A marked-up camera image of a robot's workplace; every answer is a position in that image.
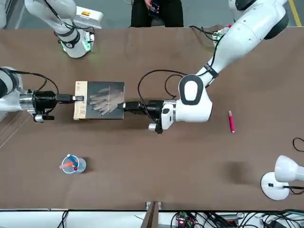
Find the book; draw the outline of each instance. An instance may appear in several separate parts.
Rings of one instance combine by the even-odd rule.
[[[74,120],[124,117],[118,108],[124,102],[124,82],[76,81],[75,96],[84,96],[84,100],[75,102]]]

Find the red marker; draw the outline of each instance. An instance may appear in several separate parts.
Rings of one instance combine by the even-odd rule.
[[[235,130],[234,130],[234,124],[233,124],[233,116],[232,116],[232,112],[231,112],[231,111],[229,111],[229,112],[228,112],[228,114],[229,114],[230,130],[231,130],[231,132],[232,132],[232,133],[234,133],[234,132],[235,132]]]

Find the black pants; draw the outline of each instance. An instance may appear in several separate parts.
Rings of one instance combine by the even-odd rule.
[[[131,27],[150,27],[152,17],[144,0],[134,0]],[[166,27],[184,27],[181,0],[160,0],[158,16]]]

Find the brown table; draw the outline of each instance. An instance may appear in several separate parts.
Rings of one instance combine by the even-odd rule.
[[[0,31],[1,65],[45,74],[62,93],[73,93],[76,80],[125,81],[132,100],[146,72],[196,73],[213,53],[205,36],[190,28],[132,28],[97,31],[94,53],[71,59],[52,33]],[[0,145],[6,142],[0,208],[144,209],[155,200],[164,209],[303,209],[303,197],[275,202],[259,186],[281,154],[303,165],[304,153],[292,147],[304,133],[303,43],[303,28],[263,41],[208,88],[214,104],[209,122],[177,123],[162,135],[147,130],[145,116],[74,121],[73,105],[58,106],[56,120],[43,124],[26,112],[9,114],[0,129]],[[146,78],[144,97],[169,98],[166,75]],[[41,83],[23,78],[26,88]],[[177,92],[177,84],[171,80],[169,89]],[[67,153],[87,160],[86,173],[66,175],[58,168]]]

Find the cup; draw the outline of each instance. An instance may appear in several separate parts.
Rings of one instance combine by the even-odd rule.
[[[61,165],[65,165],[71,162],[71,160],[69,159],[69,157],[74,158],[74,160],[77,163],[77,166],[67,166],[62,168],[62,171],[65,172],[66,174],[72,174],[72,173],[82,173],[85,169],[86,169],[86,162],[83,158],[78,158],[75,155],[70,155],[68,154],[62,161]]]

